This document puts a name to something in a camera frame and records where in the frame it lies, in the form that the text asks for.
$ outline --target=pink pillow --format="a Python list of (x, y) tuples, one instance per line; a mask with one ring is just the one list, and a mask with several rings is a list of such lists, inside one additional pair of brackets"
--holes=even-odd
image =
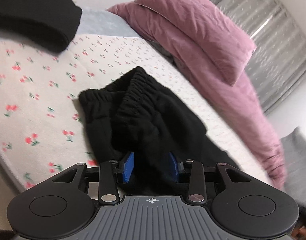
[(233, 86), (256, 45), (209, 0), (135, 0), (191, 37)]

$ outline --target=gray curtain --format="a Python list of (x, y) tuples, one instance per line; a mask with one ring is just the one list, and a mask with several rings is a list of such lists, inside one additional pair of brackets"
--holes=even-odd
[(246, 67), (266, 114), (306, 76), (306, 38), (278, 0), (212, 0), (255, 41)]

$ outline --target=white bed sheet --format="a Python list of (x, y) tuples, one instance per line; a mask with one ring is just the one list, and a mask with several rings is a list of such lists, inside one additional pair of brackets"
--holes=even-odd
[(177, 94), (204, 122), (207, 135), (245, 172), (269, 183), (237, 135), (145, 40), (91, 34), (76, 36), (59, 57), (0, 41), (0, 160), (20, 190), (78, 162), (96, 165), (77, 96), (138, 65)]

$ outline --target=circular cap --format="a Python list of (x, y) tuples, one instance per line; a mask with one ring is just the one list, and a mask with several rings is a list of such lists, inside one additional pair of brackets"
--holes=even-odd
[(67, 202), (58, 196), (43, 196), (33, 200), (30, 210), (40, 217), (52, 217), (66, 209)]
[(238, 206), (244, 213), (256, 217), (267, 216), (274, 212), (276, 208), (273, 200), (259, 195), (241, 198), (238, 202)]
[(199, 194), (192, 194), (189, 196), (189, 200), (192, 202), (201, 202), (204, 200), (204, 197)]
[(101, 197), (101, 200), (105, 201), (105, 202), (113, 202), (116, 200), (116, 195), (113, 195), (113, 194), (106, 194), (106, 195), (103, 195)]

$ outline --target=silver screw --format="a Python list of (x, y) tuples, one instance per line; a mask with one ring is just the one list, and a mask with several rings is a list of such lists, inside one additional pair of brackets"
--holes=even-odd
[(116, 195), (106, 194), (101, 197), (101, 200), (103, 200), (104, 202), (113, 202), (116, 200)]
[(204, 200), (204, 197), (199, 194), (192, 194), (189, 196), (189, 200), (192, 202), (201, 202)]

